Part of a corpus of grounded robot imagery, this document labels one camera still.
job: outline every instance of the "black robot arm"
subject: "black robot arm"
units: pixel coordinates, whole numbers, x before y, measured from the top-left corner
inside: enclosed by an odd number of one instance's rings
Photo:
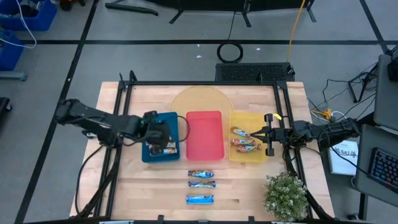
[[[101,145],[114,148],[123,138],[134,142],[147,141],[165,148],[169,141],[170,128],[156,122],[156,111],[146,112],[143,118],[134,115],[113,115],[90,108],[79,100],[62,100],[55,112],[58,124],[73,124],[86,132],[95,134]]]
[[[305,147],[308,142],[318,140],[322,149],[327,149],[348,138],[356,138],[361,134],[360,125],[356,119],[343,119],[340,122],[315,125],[308,121],[295,121],[289,129],[272,128],[272,114],[266,114],[267,125],[260,131],[251,133],[254,138],[268,143],[267,156],[274,156],[272,142],[277,141],[292,147]]]

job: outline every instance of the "white paper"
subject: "white paper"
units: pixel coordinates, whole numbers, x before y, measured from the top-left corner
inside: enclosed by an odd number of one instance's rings
[[[356,165],[358,161],[358,144],[356,142],[343,141],[333,148],[345,159]],[[355,175],[356,173],[355,166],[339,157],[332,149],[329,149],[329,163],[332,174]]]

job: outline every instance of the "power cord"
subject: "power cord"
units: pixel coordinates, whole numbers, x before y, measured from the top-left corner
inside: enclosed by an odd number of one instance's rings
[[[186,118],[184,118],[183,116],[180,116],[180,115],[178,115],[177,117],[182,118],[187,123],[187,135],[185,136],[185,138],[180,140],[180,142],[183,142],[183,141],[187,140],[189,134],[191,133],[191,127],[189,126],[188,120]]]
[[[231,38],[232,27],[234,26],[235,14],[236,14],[236,12],[234,12],[234,16],[232,17],[231,28],[229,29],[229,35],[228,35],[227,40],[229,40],[229,38]]]
[[[292,30],[292,35],[290,36],[290,41],[289,41],[289,51],[287,52],[287,62],[290,62],[290,56],[292,54],[292,42],[293,42],[293,37],[294,37],[294,32],[296,31],[297,23],[299,22],[301,12],[303,11],[303,7],[305,4],[305,0],[301,3],[300,10],[298,11],[296,21],[294,22],[293,30]]]
[[[16,1],[17,1],[18,9],[19,9],[19,14],[21,15],[22,25],[24,25],[26,30],[29,32],[29,34],[33,38],[33,41],[35,42],[35,44],[33,46],[25,46],[25,45],[19,45],[19,44],[14,44],[14,43],[8,42],[8,41],[6,41],[6,40],[4,40],[2,38],[0,38],[0,40],[5,42],[5,43],[7,43],[7,44],[11,44],[11,45],[14,45],[14,46],[17,46],[17,47],[24,47],[24,48],[27,48],[27,49],[34,49],[37,46],[37,41],[36,41],[35,37],[33,36],[32,32],[29,30],[29,28],[26,25],[26,23],[25,23],[24,16],[22,15],[21,4],[19,3],[19,0],[16,0]]]
[[[184,121],[187,123],[187,135],[185,136],[185,138],[183,138],[183,139],[180,140],[180,142],[184,142],[185,140],[187,140],[187,138],[188,138],[188,136],[189,136],[189,134],[190,134],[191,127],[189,126],[188,120],[187,120],[185,117],[180,116],[180,115],[178,115],[177,117],[184,119]],[[103,117],[103,116],[91,116],[91,117],[77,118],[77,119],[73,120],[72,122],[75,123],[75,122],[77,122],[77,121],[80,121],[80,120],[83,120],[83,119],[90,119],[90,118],[105,118],[105,117]],[[139,141],[134,141],[134,142],[132,142],[131,144],[125,144],[125,143],[123,142],[123,146],[132,146],[132,145],[134,145],[134,144],[136,144],[136,143],[138,143],[138,142],[139,142]],[[76,213],[77,213],[77,214],[80,213],[79,208],[78,208],[78,194],[79,194],[79,186],[80,186],[80,177],[81,177],[81,173],[82,173],[82,171],[83,171],[84,166],[86,166],[86,163],[87,163],[95,154],[97,154],[103,147],[104,147],[104,146],[100,146],[99,148],[97,148],[97,150],[95,150],[92,154],[90,154],[90,155],[87,157],[87,159],[83,162],[83,164],[81,165],[81,167],[80,167],[79,174],[78,174],[78,177],[77,177],[76,192],[75,192],[75,210],[76,210]]]
[[[100,146],[95,150],[91,155],[87,157],[87,159],[83,162],[83,164],[80,167],[79,174],[77,176],[77,183],[76,183],[76,192],[75,192],[75,210],[76,213],[79,214],[79,208],[78,208],[78,194],[79,194],[79,186],[80,186],[80,177],[81,177],[81,172],[83,171],[83,168],[85,167],[86,163],[95,155],[97,154],[104,146]]]
[[[365,108],[364,111],[362,111],[362,113],[360,115],[358,115],[358,117],[356,117],[356,119],[358,119],[363,113],[365,113],[365,111],[373,104],[374,100],[376,99],[376,97],[373,98],[373,100],[371,101],[371,103]]]
[[[368,70],[369,68],[371,68],[371,67],[374,66],[375,64],[377,64],[377,62],[376,62],[376,63],[373,63],[373,64],[370,65],[369,67],[365,68],[365,69],[364,69],[362,72],[360,72],[360,73],[365,72],[366,70]],[[342,92],[340,92],[340,93],[338,93],[338,94],[332,96],[332,97],[329,98],[329,99],[326,99],[325,91],[326,91],[326,89],[328,88],[328,84],[329,84],[328,81],[331,81],[331,82],[345,82],[345,83],[348,83],[348,82],[349,82],[349,81],[345,81],[345,80],[332,80],[332,79],[328,79],[328,80],[326,81],[326,86],[324,87],[324,89],[323,89],[323,91],[322,91],[324,101],[321,102],[320,104],[316,105],[316,107],[318,107],[318,106],[320,106],[320,105],[322,105],[322,104],[324,104],[324,103],[326,103],[326,105],[325,105],[325,106],[322,106],[322,107],[328,107],[328,106],[329,106],[329,103],[328,103],[328,102],[329,102],[330,100],[334,99],[334,98],[337,97],[337,96],[340,96],[340,95],[343,94],[346,90],[349,90],[349,87],[347,87],[347,88],[345,88]],[[362,82],[363,82],[362,80],[361,80],[360,82],[353,82],[354,84],[353,84],[352,86],[355,86],[355,85],[360,84],[360,83],[362,83]]]
[[[185,140],[187,140],[187,138],[188,138],[188,136],[189,136],[189,134],[190,134],[191,127],[189,126],[188,120],[187,120],[185,117],[180,116],[180,115],[178,115],[177,117],[178,117],[178,118],[182,118],[182,119],[187,123],[187,135],[185,136],[185,138],[183,138],[183,139],[181,139],[181,140],[179,141],[179,142],[184,142]],[[150,137],[150,136],[146,136],[146,137],[143,137],[143,138],[141,138],[141,139],[133,140],[133,142],[130,143],[130,144],[126,144],[126,143],[123,142],[123,146],[127,146],[127,147],[133,146],[135,143],[145,141],[146,138],[148,138],[148,137]]]
[[[321,134],[319,134],[318,141],[320,140],[322,134],[325,134],[325,135],[326,135],[326,138],[327,138],[327,140],[328,140],[328,145],[330,145],[330,137],[329,137],[328,133],[327,133],[324,129],[322,129],[321,127],[318,127],[318,128],[320,128],[320,129],[322,130]],[[357,168],[357,170],[361,171],[362,173],[364,173],[364,174],[366,174],[366,175],[368,174],[368,172],[366,172],[365,170],[362,170],[362,169],[359,168],[357,165],[355,165],[353,162],[351,162],[350,160],[348,160],[348,159],[344,158],[342,155],[340,155],[340,153],[338,153],[338,152],[336,151],[336,149],[335,149],[333,146],[330,146],[330,149],[333,150],[333,152],[335,152],[336,155],[337,155],[338,157],[340,157],[340,158],[342,158],[343,160],[349,162],[352,166],[354,166],[355,168]]]
[[[354,109],[355,107],[357,107],[357,106],[360,105],[361,103],[365,102],[366,100],[370,99],[370,97],[372,97],[372,96],[374,96],[374,95],[376,95],[376,94],[373,93],[372,95],[368,96],[365,100],[362,100],[361,102],[357,103],[356,105],[354,105],[353,107],[351,107],[351,108],[344,114],[344,116],[342,116],[342,117],[336,119],[335,121],[338,121],[338,120],[340,120],[341,118],[344,118],[352,109]]]

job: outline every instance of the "blue storage bin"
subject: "blue storage bin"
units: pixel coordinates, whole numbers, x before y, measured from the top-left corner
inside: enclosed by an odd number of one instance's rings
[[[142,143],[142,161],[143,162],[168,162],[180,159],[180,140],[178,138],[178,121],[177,113],[159,113],[156,118],[157,121],[165,121],[170,126],[170,135],[172,141],[176,142],[177,153],[166,156],[151,156],[146,143]]]
[[[3,1],[7,1],[8,4],[5,5],[7,5],[6,8],[9,11],[5,12],[5,10],[2,10],[1,13],[10,14],[15,10],[18,10],[18,5],[15,0]],[[48,30],[57,13],[57,8],[50,0],[32,0],[34,3],[38,3],[39,1],[43,1],[44,3],[38,15],[36,17],[24,17],[25,23],[30,30]],[[0,25],[7,30],[26,30],[20,17],[0,17]]]
[[[17,1],[16,0],[0,0],[0,13],[6,14],[10,11],[18,9]]]
[[[0,30],[0,37],[10,43],[24,45],[11,31]],[[0,71],[12,71],[17,65],[24,48],[7,44],[1,40],[0,44],[2,44],[0,48]]]

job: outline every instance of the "green plant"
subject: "green plant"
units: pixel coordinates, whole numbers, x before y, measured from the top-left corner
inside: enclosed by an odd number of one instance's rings
[[[276,177],[267,176],[264,194],[266,210],[283,222],[302,220],[307,216],[307,189],[297,176],[283,172]]]

